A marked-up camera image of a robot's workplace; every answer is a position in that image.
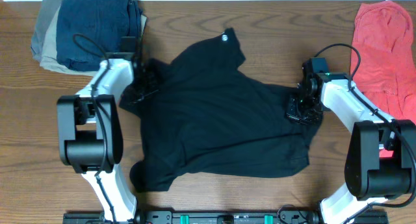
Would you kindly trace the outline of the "black t-shirt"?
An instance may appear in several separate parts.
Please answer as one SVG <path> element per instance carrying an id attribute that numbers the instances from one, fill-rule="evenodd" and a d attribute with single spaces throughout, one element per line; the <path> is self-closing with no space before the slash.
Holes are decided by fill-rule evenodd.
<path id="1" fill-rule="evenodd" d="M 245 57 L 235 31 L 197 42 L 166 64 L 151 59 L 157 89 L 128 86 L 120 107 L 140 118 L 143 160 L 130 170 L 138 192 L 165 192 L 186 173 L 279 178 L 309 164 L 320 125 L 286 118 L 296 89 L 239 71 Z"/>

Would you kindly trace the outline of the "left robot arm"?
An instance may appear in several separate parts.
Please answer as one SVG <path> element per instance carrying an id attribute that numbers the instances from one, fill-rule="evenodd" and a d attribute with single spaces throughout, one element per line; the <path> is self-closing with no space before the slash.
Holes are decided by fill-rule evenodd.
<path id="1" fill-rule="evenodd" d="M 157 90 L 154 71 L 133 60 L 106 59 L 82 90 L 57 101 L 59 157 L 91 185 L 103 209 L 68 212 L 63 223 L 144 221 L 120 165 L 124 139 L 117 105 L 126 88 L 144 100 Z"/>

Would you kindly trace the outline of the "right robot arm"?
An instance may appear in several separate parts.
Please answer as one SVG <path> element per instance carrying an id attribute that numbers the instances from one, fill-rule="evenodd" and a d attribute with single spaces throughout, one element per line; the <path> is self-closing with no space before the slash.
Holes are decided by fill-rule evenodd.
<path id="1" fill-rule="evenodd" d="M 319 223 L 353 223 L 374 206 L 408 194 L 415 199 L 415 124 L 376 108 L 345 73 L 307 71 L 301 93 L 289 102 L 288 118 L 306 124 L 331 110 L 351 133 L 344 184 L 319 204 Z"/>

